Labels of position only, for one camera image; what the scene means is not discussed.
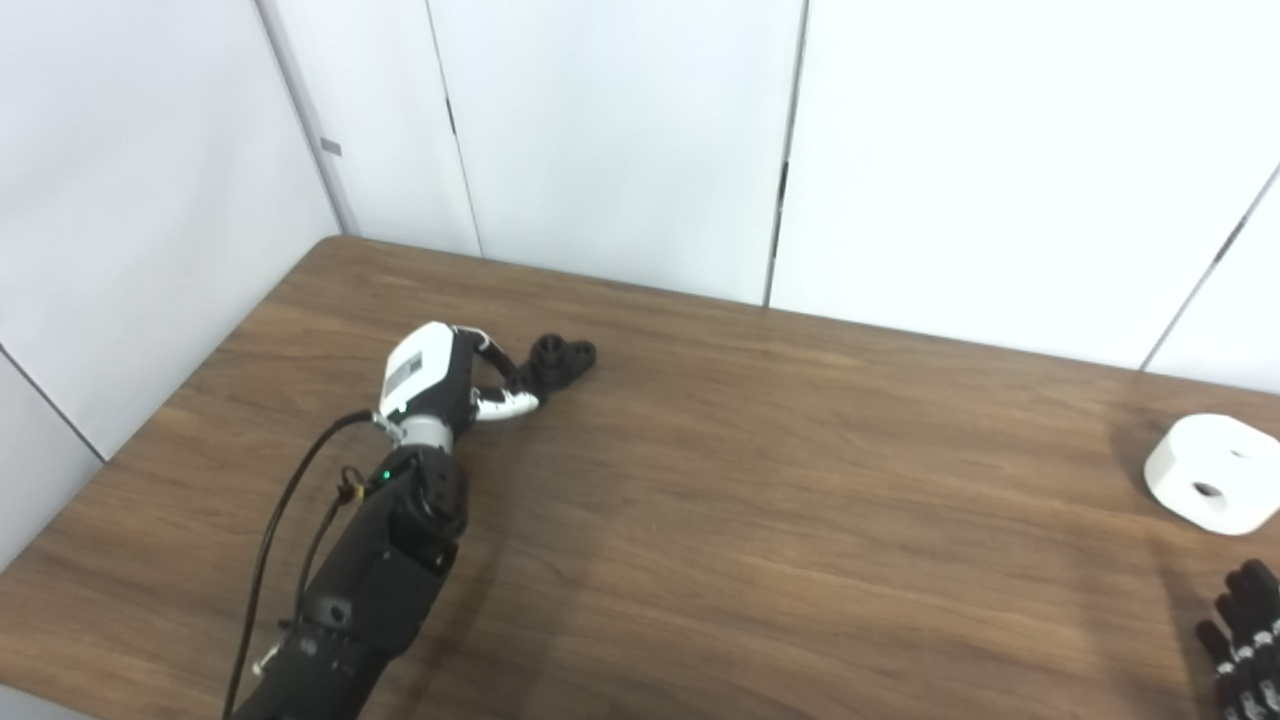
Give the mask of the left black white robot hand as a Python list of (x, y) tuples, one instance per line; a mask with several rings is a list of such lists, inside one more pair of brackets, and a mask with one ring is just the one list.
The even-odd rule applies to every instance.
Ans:
[(421, 325), (390, 352), (378, 411), (397, 427), (429, 418), (461, 433), (477, 421), (522, 416), (543, 405), (529, 389), (474, 384), (475, 359), (506, 380), (515, 378), (515, 363), (486, 332), (443, 322)]

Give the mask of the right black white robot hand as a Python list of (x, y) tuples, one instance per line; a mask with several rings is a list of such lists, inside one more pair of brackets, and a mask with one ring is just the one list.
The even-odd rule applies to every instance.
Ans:
[(1226, 593), (1213, 606), (1216, 619), (1194, 632), (1213, 667), (1213, 706), (1219, 719), (1279, 717), (1279, 583), (1258, 559), (1225, 577)]

